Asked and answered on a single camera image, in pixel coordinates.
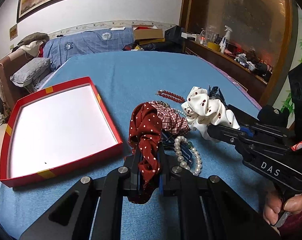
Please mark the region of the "person's right hand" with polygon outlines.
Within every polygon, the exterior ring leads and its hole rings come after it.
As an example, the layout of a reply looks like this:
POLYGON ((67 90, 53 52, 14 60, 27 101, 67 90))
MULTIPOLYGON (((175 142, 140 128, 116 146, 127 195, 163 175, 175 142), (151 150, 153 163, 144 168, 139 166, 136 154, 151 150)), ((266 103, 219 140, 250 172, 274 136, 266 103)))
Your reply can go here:
POLYGON ((270 225, 275 225, 278 221, 279 213, 284 210, 293 215, 302 212, 302 194, 289 198, 282 202, 278 193, 273 190, 266 195, 265 206, 263 208, 263 218, 270 225))

